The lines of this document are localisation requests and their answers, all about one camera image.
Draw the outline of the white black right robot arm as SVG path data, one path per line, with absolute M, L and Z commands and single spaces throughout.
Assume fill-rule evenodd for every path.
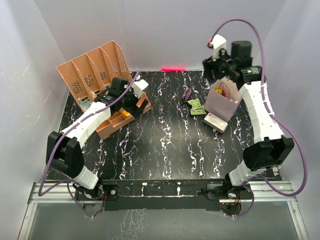
M 235 83 L 253 128 L 254 143 L 243 150 L 241 163 L 226 174 L 223 185 L 218 188 L 220 193 L 233 199 L 251 179 L 281 165 L 295 143 L 291 137 L 285 137 L 273 119 L 264 69 L 252 64 L 251 42 L 233 41 L 231 53 L 228 53 L 226 39 L 215 35 L 207 46 L 213 53 L 202 62 L 205 76 L 214 81 L 227 78 Z

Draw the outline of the green snack packet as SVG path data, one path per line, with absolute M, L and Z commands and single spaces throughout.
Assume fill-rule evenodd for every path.
M 206 114 L 206 111 L 198 98 L 188 100 L 187 103 L 191 106 L 190 114 L 192 116 Z

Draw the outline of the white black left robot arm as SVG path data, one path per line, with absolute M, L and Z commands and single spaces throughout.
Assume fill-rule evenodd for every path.
M 111 86 L 97 95 L 79 119 L 61 132 L 49 134 L 44 174 L 53 169 L 78 183 L 91 199 L 99 199 L 104 188 L 98 184 L 99 177 L 85 166 L 83 145 L 119 110 L 124 109 L 134 118 L 140 116 L 149 103 L 142 98 L 148 86 L 144 79 L 128 81 L 115 77 Z

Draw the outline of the purple M&M's packet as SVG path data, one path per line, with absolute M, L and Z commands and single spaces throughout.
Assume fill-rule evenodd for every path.
M 188 99 L 190 98 L 191 96 L 191 93 L 192 93 L 192 87 L 191 86 L 187 86 L 183 95 L 182 95 L 182 99 L 184 102 L 187 102 Z

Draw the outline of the yellow snack bar packet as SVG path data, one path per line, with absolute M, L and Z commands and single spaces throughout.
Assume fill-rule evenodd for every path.
M 214 90 L 219 94 L 222 94 L 224 92 L 224 89 L 222 87 L 216 87 Z

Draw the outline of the red snack packet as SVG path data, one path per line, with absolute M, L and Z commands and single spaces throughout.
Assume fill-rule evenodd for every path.
M 222 96 L 226 97 L 227 99 L 230 98 L 230 94 L 226 92 L 225 90 L 222 91 Z

